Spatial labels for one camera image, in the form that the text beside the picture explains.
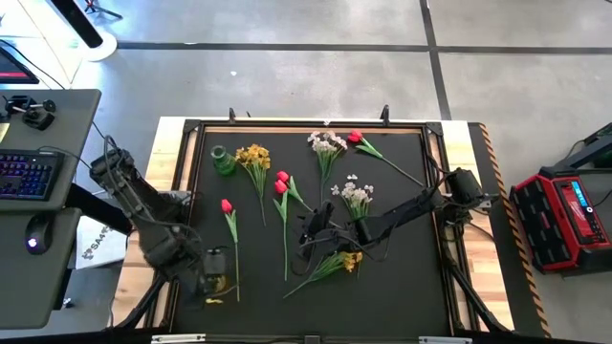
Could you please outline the black desk clamp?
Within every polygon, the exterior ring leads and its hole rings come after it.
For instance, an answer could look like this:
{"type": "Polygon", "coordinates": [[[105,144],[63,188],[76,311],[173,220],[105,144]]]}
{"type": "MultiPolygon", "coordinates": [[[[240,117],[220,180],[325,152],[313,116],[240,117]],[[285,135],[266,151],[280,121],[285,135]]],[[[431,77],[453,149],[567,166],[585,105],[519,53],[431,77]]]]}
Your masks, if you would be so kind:
{"type": "Polygon", "coordinates": [[[45,131],[55,120],[56,104],[51,99],[37,102],[30,96],[5,97],[5,111],[8,115],[20,115],[27,126],[45,131]]]}

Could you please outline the black tripod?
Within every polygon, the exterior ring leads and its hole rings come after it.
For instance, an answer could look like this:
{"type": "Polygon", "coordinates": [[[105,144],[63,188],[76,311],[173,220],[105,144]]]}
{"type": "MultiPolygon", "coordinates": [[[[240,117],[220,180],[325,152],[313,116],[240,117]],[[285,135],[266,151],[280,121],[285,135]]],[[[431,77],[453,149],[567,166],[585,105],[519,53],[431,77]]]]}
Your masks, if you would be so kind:
{"type": "Polygon", "coordinates": [[[116,19],[122,20],[123,16],[117,12],[114,11],[110,11],[104,7],[101,7],[99,5],[96,4],[96,0],[85,0],[86,6],[85,6],[85,10],[84,12],[86,14],[92,14],[92,13],[104,13],[104,14],[108,14],[116,19]]]}

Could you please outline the white round stand base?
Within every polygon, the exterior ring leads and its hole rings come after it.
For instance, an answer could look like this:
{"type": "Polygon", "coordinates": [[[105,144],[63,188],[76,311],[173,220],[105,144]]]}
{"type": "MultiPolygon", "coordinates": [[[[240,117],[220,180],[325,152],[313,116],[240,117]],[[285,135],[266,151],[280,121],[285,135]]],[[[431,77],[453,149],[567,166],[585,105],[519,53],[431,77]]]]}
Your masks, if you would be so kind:
{"type": "Polygon", "coordinates": [[[118,48],[117,38],[106,31],[98,33],[102,39],[100,46],[89,48],[85,43],[79,43],[76,51],[83,60],[89,62],[100,62],[101,60],[111,56],[118,48]]]}

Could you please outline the black screen with red stripe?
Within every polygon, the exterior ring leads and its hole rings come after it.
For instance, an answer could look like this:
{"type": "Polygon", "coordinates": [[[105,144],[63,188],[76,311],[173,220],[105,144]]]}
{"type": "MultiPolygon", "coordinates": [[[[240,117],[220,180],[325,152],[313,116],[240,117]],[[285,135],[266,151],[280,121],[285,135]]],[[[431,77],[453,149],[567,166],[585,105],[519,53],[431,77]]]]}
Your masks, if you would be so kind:
{"type": "Polygon", "coordinates": [[[0,41],[0,84],[38,84],[39,79],[0,41]]]}

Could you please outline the white metal bracket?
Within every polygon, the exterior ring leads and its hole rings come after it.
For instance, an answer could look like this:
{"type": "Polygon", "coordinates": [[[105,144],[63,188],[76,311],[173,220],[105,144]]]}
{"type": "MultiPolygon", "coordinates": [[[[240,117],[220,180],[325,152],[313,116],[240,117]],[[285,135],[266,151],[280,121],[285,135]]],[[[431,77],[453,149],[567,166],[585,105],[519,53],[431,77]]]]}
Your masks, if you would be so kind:
{"type": "Polygon", "coordinates": [[[204,333],[156,334],[151,337],[150,344],[191,344],[205,343],[204,333]]]}
{"type": "Polygon", "coordinates": [[[418,344],[472,344],[472,339],[451,336],[419,336],[418,344]]]}

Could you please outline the black table mat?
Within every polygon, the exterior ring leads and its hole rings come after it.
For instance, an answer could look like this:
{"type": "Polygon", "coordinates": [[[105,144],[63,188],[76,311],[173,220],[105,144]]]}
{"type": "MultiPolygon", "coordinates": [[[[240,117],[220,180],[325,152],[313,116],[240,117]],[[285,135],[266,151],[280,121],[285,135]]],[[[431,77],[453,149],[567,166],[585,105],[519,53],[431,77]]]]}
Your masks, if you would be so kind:
{"type": "MultiPolygon", "coordinates": [[[[318,205],[317,157],[305,133],[212,131],[204,138],[207,152],[215,145],[234,152],[253,143],[270,151],[273,171],[282,170],[295,178],[308,206],[318,205]]],[[[368,338],[448,333],[446,296],[430,215],[395,229],[389,241],[373,249],[358,271],[338,271],[284,299],[303,279],[288,270],[288,280],[284,281],[282,220],[273,203],[273,186],[268,185],[264,193],[265,226],[257,193],[245,170],[223,177],[206,153],[199,167],[197,192],[191,223],[206,246],[226,247],[229,279],[234,282],[234,247],[221,200],[229,200],[236,211],[240,301],[236,292],[229,293],[220,305],[199,306],[192,297],[183,296],[176,309],[175,331],[368,338]]],[[[295,257],[304,211],[301,204],[288,205],[288,259],[295,257]]]]}

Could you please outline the black stand post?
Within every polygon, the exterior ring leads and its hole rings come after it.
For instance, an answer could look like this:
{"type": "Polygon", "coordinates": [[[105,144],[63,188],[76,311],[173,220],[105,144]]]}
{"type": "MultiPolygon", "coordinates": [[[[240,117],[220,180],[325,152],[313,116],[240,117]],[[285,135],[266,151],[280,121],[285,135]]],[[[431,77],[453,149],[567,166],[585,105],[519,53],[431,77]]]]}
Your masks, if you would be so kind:
{"type": "Polygon", "coordinates": [[[101,35],[85,17],[75,0],[50,1],[88,48],[94,49],[102,45],[101,35]]]}

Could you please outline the black computer mouse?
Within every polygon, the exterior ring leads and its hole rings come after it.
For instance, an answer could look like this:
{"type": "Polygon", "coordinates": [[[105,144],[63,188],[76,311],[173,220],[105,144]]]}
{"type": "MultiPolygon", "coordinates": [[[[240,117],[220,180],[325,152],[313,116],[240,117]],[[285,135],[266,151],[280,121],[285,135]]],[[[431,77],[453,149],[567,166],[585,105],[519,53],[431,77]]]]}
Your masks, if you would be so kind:
{"type": "Polygon", "coordinates": [[[53,242],[55,215],[51,212],[38,213],[29,220],[25,229],[25,247],[32,255],[45,253],[53,242]]]}

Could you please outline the hazard striped black edge strip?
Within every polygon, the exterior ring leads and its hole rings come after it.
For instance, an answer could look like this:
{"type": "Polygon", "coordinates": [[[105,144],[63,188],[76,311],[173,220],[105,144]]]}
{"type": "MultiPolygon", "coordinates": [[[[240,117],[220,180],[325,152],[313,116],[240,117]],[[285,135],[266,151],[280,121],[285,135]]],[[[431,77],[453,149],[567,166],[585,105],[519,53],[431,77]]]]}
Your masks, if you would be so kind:
{"type": "Polygon", "coordinates": [[[484,191],[496,194],[489,219],[514,329],[524,335],[549,337],[551,331],[539,296],[529,250],[524,244],[487,127],[468,124],[472,149],[484,191]]]}

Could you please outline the green glass vase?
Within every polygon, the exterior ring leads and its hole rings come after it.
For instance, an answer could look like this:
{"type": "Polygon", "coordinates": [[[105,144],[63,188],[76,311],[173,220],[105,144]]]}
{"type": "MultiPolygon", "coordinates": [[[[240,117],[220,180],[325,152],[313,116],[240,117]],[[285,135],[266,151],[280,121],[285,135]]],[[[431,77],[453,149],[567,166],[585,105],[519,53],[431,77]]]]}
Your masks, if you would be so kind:
{"type": "Polygon", "coordinates": [[[213,159],[213,166],[219,175],[228,176],[235,171],[235,157],[227,151],[225,146],[213,146],[210,155],[213,159]]]}

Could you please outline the backlit black keyboard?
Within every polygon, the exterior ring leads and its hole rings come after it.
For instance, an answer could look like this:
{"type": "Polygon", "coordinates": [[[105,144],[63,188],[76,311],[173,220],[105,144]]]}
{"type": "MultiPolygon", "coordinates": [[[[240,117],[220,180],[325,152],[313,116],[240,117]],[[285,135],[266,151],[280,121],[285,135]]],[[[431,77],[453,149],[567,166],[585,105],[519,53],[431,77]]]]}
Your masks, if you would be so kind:
{"type": "Polygon", "coordinates": [[[0,200],[48,201],[65,155],[0,149],[0,200]]]}

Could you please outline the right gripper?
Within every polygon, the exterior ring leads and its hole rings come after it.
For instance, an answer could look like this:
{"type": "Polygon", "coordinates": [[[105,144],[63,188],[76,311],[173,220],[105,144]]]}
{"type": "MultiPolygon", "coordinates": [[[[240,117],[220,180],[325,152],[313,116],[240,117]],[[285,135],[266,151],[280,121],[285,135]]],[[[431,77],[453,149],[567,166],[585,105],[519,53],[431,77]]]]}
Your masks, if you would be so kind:
{"type": "Polygon", "coordinates": [[[301,258],[311,258],[314,250],[323,255],[332,255],[337,252],[354,252],[356,250],[351,242],[351,233],[348,230],[326,227],[317,234],[314,226],[329,226],[335,207],[330,201],[324,201],[314,211],[313,218],[304,219],[302,234],[298,240],[298,254],[301,258]]]}

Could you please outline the yellow artificial flower bunch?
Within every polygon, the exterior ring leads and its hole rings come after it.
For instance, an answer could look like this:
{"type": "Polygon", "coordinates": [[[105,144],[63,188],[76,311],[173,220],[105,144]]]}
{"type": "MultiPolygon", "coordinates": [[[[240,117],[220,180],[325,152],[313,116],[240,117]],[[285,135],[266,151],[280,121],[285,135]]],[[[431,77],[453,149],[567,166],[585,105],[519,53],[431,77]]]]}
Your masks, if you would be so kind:
{"type": "Polygon", "coordinates": [[[362,259],[361,252],[340,251],[326,256],[317,263],[313,272],[302,283],[285,294],[283,298],[286,299],[305,286],[331,276],[337,271],[345,270],[351,273],[358,267],[362,259]]]}
{"type": "Polygon", "coordinates": [[[242,165],[249,174],[260,206],[263,225],[266,223],[264,206],[264,189],[268,170],[271,168],[270,152],[267,148],[253,143],[249,147],[240,147],[235,151],[235,160],[242,165]]]}

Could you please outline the white artificial flower bunch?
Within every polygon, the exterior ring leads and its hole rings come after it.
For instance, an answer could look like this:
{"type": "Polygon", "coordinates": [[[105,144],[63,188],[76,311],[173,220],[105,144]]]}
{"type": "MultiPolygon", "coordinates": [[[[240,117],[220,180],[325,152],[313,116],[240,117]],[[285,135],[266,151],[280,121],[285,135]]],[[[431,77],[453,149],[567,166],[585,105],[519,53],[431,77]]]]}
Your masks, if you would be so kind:
{"type": "Polygon", "coordinates": [[[307,142],[317,155],[320,170],[319,200],[323,203],[323,189],[331,175],[334,162],[348,149],[348,145],[345,139],[337,136],[332,130],[324,133],[314,131],[308,137],[307,142]]]}
{"type": "Polygon", "coordinates": [[[363,244],[359,242],[358,233],[356,230],[356,221],[363,219],[369,213],[370,203],[373,201],[372,194],[374,186],[365,184],[362,187],[356,185],[358,176],[351,174],[347,176],[347,182],[343,188],[339,188],[337,184],[331,187],[331,195],[340,198],[350,216],[351,224],[345,225],[342,229],[348,230],[351,233],[351,242],[356,250],[364,255],[363,244]]]}

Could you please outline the grey desk top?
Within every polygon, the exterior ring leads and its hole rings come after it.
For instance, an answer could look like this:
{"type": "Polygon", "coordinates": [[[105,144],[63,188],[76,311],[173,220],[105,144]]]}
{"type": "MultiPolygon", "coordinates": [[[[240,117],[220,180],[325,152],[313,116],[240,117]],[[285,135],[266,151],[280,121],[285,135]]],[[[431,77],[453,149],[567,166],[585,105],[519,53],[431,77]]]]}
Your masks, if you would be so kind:
{"type": "Polygon", "coordinates": [[[55,214],[53,240],[40,255],[27,251],[32,213],[0,215],[0,330],[39,329],[64,289],[64,274],[81,217],[78,208],[55,214]]]}
{"type": "Polygon", "coordinates": [[[101,98],[97,89],[83,90],[0,90],[0,105],[12,96],[29,96],[36,101],[50,99],[56,104],[55,120],[44,131],[27,126],[18,115],[11,117],[0,149],[36,150],[59,148],[67,155],[59,169],[50,198],[45,201],[0,200],[0,212],[58,210],[68,198],[92,121],[101,98]]]}

